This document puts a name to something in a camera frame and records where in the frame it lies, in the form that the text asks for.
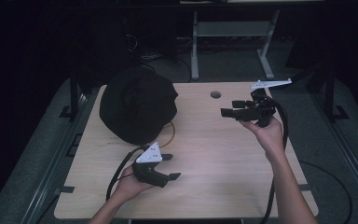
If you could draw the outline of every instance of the dark background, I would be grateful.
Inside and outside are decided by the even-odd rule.
[[[319,61],[334,65],[337,77],[358,103],[358,1],[336,2],[328,1],[327,6],[301,15],[296,22],[298,12],[283,11],[276,35],[299,34],[288,65],[307,68]],[[181,17],[144,12],[122,26],[118,13],[68,14],[64,9],[69,4],[71,1],[0,1],[0,190],[50,100],[71,74],[77,74],[82,91],[87,92],[137,64],[138,55],[127,51],[124,31],[129,28],[138,32],[141,43],[174,58],[169,45],[174,44],[176,32],[188,32],[180,24],[192,20],[188,13]],[[143,29],[137,27],[140,21]],[[175,22],[178,30],[172,29]]]

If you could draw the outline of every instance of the metal stand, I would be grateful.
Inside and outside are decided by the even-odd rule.
[[[348,115],[342,106],[337,105],[336,109],[338,114],[334,114],[334,86],[335,86],[335,68],[333,65],[318,63],[314,67],[305,71],[305,75],[313,74],[310,80],[307,90],[310,93],[318,93],[325,85],[324,90],[324,113],[325,115],[334,122],[336,119],[348,119]]]
[[[73,72],[71,74],[71,77],[69,78],[69,83],[71,88],[71,112],[68,112],[69,106],[65,106],[60,114],[60,118],[70,118],[69,122],[72,122],[74,121],[78,112],[76,72]]]
[[[191,52],[191,77],[193,80],[200,78],[199,62],[197,57],[198,36],[265,36],[266,42],[257,55],[263,66],[267,79],[272,80],[274,75],[267,60],[267,51],[275,25],[279,17],[279,10],[276,10],[270,21],[198,21],[197,11],[194,12],[193,20],[193,49]]]

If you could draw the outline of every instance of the cable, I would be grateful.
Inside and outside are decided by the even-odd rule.
[[[205,43],[200,43],[199,54],[216,54],[230,49],[230,45],[220,39],[207,39]]]
[[[176,48],[177,53],[181,53],[185,51],[186,49],[189,49],[191,47],[191,44],[193,43],[193,38],[191,37],[176,37],[176,40],[186,40],[187,42],[181,46],[178,46]]]
[[[130,37],[130,38],[134,39],[134,41],[135,41],[135,43],[133,44],[133,47],[131,49],[127,49],[128,51],[133,52],[136,49],[136,47],[138,47],[138,38],[136,38],[135,35],[126,35],[126,37]]]
[[[146,64],[146,63],[141,63],[140,65],[145,66],[145,67],[149,68],[153,73],[156,73],[156,69],[153,66]]]
[[[163,56],[162,56],[162,54],[153,54],[153,55],[144,55],[144,56],[141,56],[141,58],[146,61],[155,61],[157,59],[163,58]]]
[[[131,156],[133,155],[133,153],[135,153],[138,150],[145,150],[148,148],[148,145],[146,146],[140,146],[137,147],[136,149],[134,149],[133,151],[129,152],[129,154],[127,154],[126,158],[124,158],[124,160],[121,162],[121,164],[118,166],[115,175],[113,175],[112,180],[109,183],[109,186],[107,188],[107,192],[106,192],[106,200],[108,200],[110,198],[110,195],[112,193],[112,187],[115,185],[115,183],[118,181],[118,176],[120,175],[121,171],[123,170],[124,166],[126,165],[127,161],[130,160]]]
[[[171,124],[171,126],[172,126],[172,128],[173,128],[173,133],[172,133],[172,137],[171,137],[171,139],[166,143],[166,144],[164,144],[162,147],[160,147],[160,148],[164,148],[164,147],[166,147],[167,145],[169,145],[170,144],[170,142],[173,140],[173,138],[175,137],[175,126],[173,125],[173,123],[172,123],[172,121],[170,121],[170,124]]]
[[[282,119],[282,125],[283,125],[283,149],[286,149],[286,144],[287,144],[287,138],[289,136],[289,128],[288,128],[288,120],[287,120],[287,114],[286,111],[284,111],[283,107],[276,102],[275,100],[273,100],[271,97],[264,95],[264,97],[268,98],[271,102],[274,103],[275,107],[278,110],[278,113]],[[263,217],[263,219],[261,219],[260,224],[265,224],[267,222],[267,220],[269,219],[269,214],[271,213],[271,209],[272,209],[272,203],[274,201],[274,195],[275,195],[275,186],[274,186],[274,178],[272,178],[272,183],[271,183],[271,188],[269,190],[269,196],[268,196],[268,205],[267,205],[267,210],[266,213]]]
[[[129,174],[129,175],[124,175],[124,176],[122,176],[121,178],[119,178],[118,180],[124,179],[125,177],[128,177],[128,176],[130,176],[130,175],[133,175],[133,173],[132,173],[132,174]]]
[[[178,58],[177,58],[176,60],[177,60],[178,62],[183,63],[183,64],[187,67],[187,70],[188,70],[188,73],[189,73],[189,78],[188,78],[187,83],[190,83],[190,82],[191,82],[191,78],[192,78],[190,66],[188,66],[188,64],[187,64],[185,61],[183,61],[182,59],[178,59]]]
[[[298,160],[299,162],[301,163],[304,163],[304,164],[307,164],[308,166],[312,166],[316,169],[319,169],[321,170],[322,172],[326,173],[327,175],[330,175],[331,177],[333,177],[337,182],[338,184],[344,189],[346,195],[347,195],[347,198],[348,198],[348,202],[349,202],[349,211],[348,211],[348,216],[347,218],[345,219],[344,221],[344,224],[347,224],[349,223],[349,221],[351,220],[351,216],[352,216],[352,209],[353,209],[353,202],[352,202],[352,199],[351,199],[351,194],[350,192],[347,190],[347,188],[345,188],[345,185],[342,183],[342,181],[340,181],[335,175],[331,174],[330,172],[328,172],[327,170],[325,170],[324,168],[320,167],[320,166],[317,166],[315,164],[312,164],[312,163],[309,163],[307,161],[301,161],[301,160]]]

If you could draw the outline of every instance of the wooden table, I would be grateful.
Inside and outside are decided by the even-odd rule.
[[[174,84],[179,96],[178,113],[173,119],[175,135],[161,149],[171,153],[156,170],[163,174],[180,172],[165,188],[153,188],[124,204],[117,213],[122,218],[241,218],[262,217],[266,211],[272,170],[263,148],[254,135],[235,119],[222,118],[220,108],[231,108],[232,100],[252,100],[250,84]],[[110,132],[99,117],[100,99],[91,111],[88,124],[65,182],[73,193],[61,193],[55,209],[57,218],[90,218],[103,205],[109,182],[136,146]],[[211,97],[219,91],[221,97]],[[172,137],[167,125],[157,141],[160,146]],[[298,184],[307,184],[293,147],[288,141],[287,157]],[[310,191],[303,191],[314,215],[318,207]],[[276,217],[274,204],[271,217]]]

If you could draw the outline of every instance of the black hat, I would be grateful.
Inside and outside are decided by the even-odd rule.
[[[144,145],[156,139],[176,115],[173,84],[143,67],[118,73],[107,84],[100,104],[106,127],[122,140]]]

